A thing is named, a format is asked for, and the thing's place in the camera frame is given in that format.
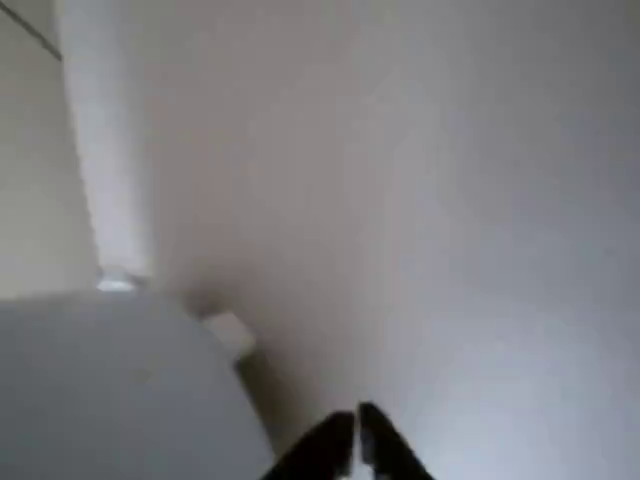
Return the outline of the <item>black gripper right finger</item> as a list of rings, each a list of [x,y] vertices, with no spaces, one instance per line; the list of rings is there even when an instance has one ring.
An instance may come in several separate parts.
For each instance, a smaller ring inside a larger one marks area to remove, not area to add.
[[[372,469],[374,479],[431,480],[431,474],[378,406],[360,403],[359,424],[362,461]]]

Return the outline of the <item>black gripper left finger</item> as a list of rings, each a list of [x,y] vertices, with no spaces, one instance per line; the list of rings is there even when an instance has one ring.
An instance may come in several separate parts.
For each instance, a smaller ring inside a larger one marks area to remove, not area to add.
[[[269,470],[270,480],[339,479],[351,469],[355,414],[336,411],[308,430]]]

